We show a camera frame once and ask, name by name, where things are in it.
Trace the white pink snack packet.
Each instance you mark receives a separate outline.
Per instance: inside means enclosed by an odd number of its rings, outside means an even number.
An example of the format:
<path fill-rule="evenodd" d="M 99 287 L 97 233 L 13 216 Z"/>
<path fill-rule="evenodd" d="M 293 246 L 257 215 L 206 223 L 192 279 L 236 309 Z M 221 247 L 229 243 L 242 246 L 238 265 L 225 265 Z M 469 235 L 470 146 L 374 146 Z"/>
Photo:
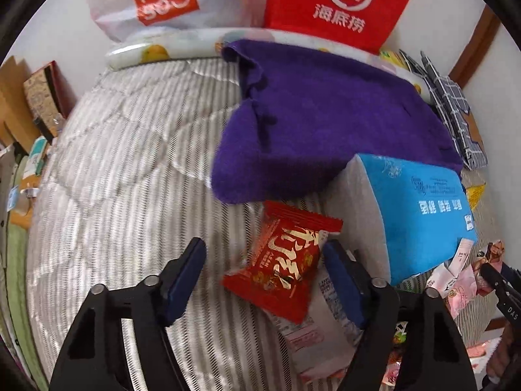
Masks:
<path fill-rule="evenodd" d="M 349 320 L 325 267 L 315 276 L 305 320 L 299 325 L 273 314 L 297 375 L 305 383 L 341 377 L 357 350 L 362 331 Z"/>

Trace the red snack packet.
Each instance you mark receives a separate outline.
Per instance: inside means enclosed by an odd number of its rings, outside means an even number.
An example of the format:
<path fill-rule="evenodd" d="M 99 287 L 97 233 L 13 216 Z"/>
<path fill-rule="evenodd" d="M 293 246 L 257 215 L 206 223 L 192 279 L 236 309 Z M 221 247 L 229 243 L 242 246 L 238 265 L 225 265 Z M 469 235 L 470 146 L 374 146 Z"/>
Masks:
<path fill-rule="evenodd" d="M 342 231 L 343 224 L 341 219 L 282 202 L 265 202 L 251 262 L 225 274 L 222 285 L 274 316 L 302 323 L 308 313 L 321 249 L 331 234 Z"/>

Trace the pink Toy Story candy packet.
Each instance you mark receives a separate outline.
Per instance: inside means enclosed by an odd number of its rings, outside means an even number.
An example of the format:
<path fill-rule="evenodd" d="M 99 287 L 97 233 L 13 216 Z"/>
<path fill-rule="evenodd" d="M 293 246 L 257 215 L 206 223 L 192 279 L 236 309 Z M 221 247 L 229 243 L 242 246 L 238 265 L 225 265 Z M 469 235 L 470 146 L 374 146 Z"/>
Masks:
<path fill-rule="evenodd" d="M 472 266 L 466 265 L 472 247 L 472 240 L 462 238 L 452 260 L 436 267 L 427 281 L 428 288 L 439 292 L 453 319 L 477 295 Z"/>

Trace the yellow snack packet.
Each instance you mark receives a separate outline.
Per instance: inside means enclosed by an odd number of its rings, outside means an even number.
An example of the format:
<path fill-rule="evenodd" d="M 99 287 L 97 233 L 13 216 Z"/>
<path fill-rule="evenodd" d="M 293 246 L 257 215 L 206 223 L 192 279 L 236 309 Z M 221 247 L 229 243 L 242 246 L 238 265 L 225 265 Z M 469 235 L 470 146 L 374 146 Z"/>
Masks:
<path fill-rule="evenodd" d="M 472 185 L 465 189 L 465 194 L 471 210 L 475 210 L 477 208 L 485 190 L 486 184 Z"/>

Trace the blue tissue pack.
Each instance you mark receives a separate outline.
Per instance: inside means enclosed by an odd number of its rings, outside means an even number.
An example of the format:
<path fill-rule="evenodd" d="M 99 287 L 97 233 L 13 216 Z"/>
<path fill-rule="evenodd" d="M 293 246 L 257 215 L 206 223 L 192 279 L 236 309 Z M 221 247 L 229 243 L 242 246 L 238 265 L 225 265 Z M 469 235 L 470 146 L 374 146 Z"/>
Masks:
<path fill-rule="evenodd" d="M 458 174 L 448 168 L 360 153 L 328 185 L 326 214 L 343 220 L 338 237 L 366 271 L 393 286 L 478 240 Z"/>

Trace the striped quilted mattress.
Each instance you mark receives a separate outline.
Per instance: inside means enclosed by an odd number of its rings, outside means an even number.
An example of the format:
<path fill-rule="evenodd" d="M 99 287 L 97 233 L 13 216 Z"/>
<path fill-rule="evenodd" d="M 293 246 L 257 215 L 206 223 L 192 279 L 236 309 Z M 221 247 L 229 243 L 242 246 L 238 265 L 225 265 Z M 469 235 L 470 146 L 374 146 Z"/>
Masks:
<path fill-rule="evenodd" d="M 27 254 L 27 306 L 49 377 L 91 288 L 137 285 L 190 240 L 207 261 L 168 330 L 193 390 L 301 390 L 268 316 L 222 276 L 242 264 L 261 224 L 255 202 L 211 189 L 222 132 L 241 102 L 238 67 L 220 58 L 104 72 L 80 99 L 41 179 Z"/>

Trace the navy plaid fabric bag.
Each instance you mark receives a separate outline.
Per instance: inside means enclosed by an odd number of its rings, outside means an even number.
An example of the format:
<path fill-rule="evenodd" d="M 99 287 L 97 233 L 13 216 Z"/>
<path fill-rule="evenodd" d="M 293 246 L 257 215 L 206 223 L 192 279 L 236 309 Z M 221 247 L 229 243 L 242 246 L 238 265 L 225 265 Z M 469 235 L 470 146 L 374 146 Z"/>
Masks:
<path fill-rule="evenodd" d="M 485 168 L 488 159 L 484 144 L 461 87 L 448 76 L 441 75 L 424 52 L 420 53 L 420 64 L 402 50 L 399 54 L 411 71 L 426 81 L 435 111 L 448 129 L 464 167 L 469 170 Z"/>

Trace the brown cardboard box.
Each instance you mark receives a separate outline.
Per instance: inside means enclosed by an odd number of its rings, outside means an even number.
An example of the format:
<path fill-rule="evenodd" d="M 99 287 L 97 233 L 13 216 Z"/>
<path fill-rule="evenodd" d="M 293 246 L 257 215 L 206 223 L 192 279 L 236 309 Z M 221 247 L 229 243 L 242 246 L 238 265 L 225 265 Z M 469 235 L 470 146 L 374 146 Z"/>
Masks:
<path fill-rule="evenodd" d="M 15 57 L 8 57 L 1 66 L 1 143 L 8 147 L 18 142 L 26 153 L 41 136 L 26 102 L 23 85 L 28 76 L 24 60 L 17 62 Z"/>

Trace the patterned kraft box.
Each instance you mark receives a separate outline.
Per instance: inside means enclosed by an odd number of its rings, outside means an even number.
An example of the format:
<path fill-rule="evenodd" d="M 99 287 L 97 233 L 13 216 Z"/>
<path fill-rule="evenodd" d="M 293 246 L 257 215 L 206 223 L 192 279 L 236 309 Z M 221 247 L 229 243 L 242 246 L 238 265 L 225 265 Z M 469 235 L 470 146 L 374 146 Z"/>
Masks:
<path fill-rule="evenodd" d="M 51 61 L 33 72 L 23 83 L 23 88 L 34 121 L 45 127 L 52 137 L 57 137 L 76 102 L 57 62 Z"/>

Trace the purple towel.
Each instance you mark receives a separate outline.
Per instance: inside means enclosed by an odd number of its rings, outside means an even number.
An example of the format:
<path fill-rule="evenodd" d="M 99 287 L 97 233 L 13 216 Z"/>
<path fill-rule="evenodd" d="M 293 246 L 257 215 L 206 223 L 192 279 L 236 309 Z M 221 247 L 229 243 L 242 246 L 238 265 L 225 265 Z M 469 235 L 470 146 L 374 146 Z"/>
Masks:
<path fill-rule="evenodd" d="M 234 41 L 222 57 L 237 64 L 241 91 L 211 172 L 222 202 L 318 192 L 359 153 L 463 168 L 449 132 L 406 80 L 275 42 Z"/>

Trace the fruit print pillow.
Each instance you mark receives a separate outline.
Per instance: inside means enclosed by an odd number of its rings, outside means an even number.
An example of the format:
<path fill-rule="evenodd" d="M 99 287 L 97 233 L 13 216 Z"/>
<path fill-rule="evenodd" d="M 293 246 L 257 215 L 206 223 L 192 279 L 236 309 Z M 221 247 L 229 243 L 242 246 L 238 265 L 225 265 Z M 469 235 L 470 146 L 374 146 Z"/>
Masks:
<path fill-rule="evenodd" d="M 425 102 L 429 104 L 433 102 L 427 82 L 404 67 L 336 41 L 274 29 L 253 27 L 159 29 L 151 35 L 137 34 L 128 41 L 119 43 L 107 53 L 105 60 L 109 68 L 117 71 L 165 60 L 219 57 L 223 47 L 242 39 L 271 41 L 351 58 L 408 81 Z"/>

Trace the red Hi paper bag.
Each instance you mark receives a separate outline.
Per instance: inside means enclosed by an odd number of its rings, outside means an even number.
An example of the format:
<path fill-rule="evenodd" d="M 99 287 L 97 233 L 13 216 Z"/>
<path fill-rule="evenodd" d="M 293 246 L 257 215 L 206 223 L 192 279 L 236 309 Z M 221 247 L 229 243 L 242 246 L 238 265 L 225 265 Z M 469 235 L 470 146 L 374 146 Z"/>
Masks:
<path fill-rule="evenodd" d="M 265 28 L 337 41 L 376 54 L 410 0 L 267 0 Z"/>

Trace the brown wooden door frame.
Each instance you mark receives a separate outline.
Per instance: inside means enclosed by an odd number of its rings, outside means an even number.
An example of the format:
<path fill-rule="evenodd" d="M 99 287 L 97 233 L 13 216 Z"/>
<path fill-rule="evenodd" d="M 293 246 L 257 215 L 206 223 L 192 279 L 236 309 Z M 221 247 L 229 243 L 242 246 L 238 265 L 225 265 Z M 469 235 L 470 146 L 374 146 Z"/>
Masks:
<path fill-rule="evenodd" d="M 449 78 L 459 87 L 464 88 L 478 70 L 500 26 L 501 20 L 485 5 L 470 40 L 449 73 Z"/>

